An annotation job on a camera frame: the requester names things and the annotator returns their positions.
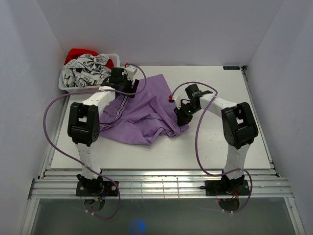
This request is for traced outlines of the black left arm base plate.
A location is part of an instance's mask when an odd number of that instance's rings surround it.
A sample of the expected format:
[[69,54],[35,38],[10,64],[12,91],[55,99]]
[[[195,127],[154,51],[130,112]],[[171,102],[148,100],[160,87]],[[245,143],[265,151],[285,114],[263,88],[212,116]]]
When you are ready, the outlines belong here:
[[75,195],[79,197],[99,197],[103,195],[115,197],[118,195],[118,191],[117,186],[111,181],[102,181],[100,183],[96,183],[95,185],[78,182]]

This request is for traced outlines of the purple trousers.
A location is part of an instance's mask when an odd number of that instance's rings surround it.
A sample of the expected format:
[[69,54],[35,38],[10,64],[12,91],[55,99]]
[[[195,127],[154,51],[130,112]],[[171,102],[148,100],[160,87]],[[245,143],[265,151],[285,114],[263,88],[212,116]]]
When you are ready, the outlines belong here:
[[100,136],[132,145],[152,145],[158,136],[179,137],[188,125],[177,124],[171,90],[162,74],[141,80],[134,98],[118,96],[99,118]]

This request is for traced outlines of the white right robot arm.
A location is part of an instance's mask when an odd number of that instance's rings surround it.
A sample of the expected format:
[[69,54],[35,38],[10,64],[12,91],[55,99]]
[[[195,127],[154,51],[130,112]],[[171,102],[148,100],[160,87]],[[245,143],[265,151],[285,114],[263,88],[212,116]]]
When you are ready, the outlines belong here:
[[199,119],[195,152],[201,170],[211,176],[202,167],[198,152],[198,137],[201,121],[209,111],[222,120],[224,139],[228,144],[226,164],[222,177],[221,189],[226,194],[233,194],[238,188],[238,180],[244,179],[244,165],[247,152],[258,136],[259,130],[248,103],[234,103],[218,97],[218,91],[202,82],[185,82],[177,86],[169,95],[168,102],[175,104],[174,112],[179,127],[191,122],[193,115],[203,110]]

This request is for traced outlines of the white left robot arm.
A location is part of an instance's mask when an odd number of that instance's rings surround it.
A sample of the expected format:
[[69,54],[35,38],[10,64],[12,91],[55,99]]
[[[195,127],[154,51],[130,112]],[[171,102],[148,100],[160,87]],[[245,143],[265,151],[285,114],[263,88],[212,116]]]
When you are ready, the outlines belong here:
[[100,115],[121,92],[127,94],[126,98],[135,96],[139,85],[139,80],[134,79],[136,72],[137,68],[132,65],[114,67],[111,76],[104,79],[98,92],[83,102],[74,102],[70,106],[67,134],[75,143],[83,163],[82,173],[77,178],[87,185],[87,190],[92,195],[100,195],[104,189],[99,176],[101,169],[91,157],[91,145],[100,135]]

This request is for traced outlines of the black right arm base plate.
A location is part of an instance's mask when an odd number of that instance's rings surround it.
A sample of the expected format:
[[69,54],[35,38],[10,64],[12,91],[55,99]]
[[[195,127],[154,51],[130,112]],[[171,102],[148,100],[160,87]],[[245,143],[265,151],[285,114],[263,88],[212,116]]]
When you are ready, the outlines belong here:
[[205,190],[207,196],[248,196],[250,193],[247,180],[234,186],[228,186],[222,180],[207,180],[202,189]]

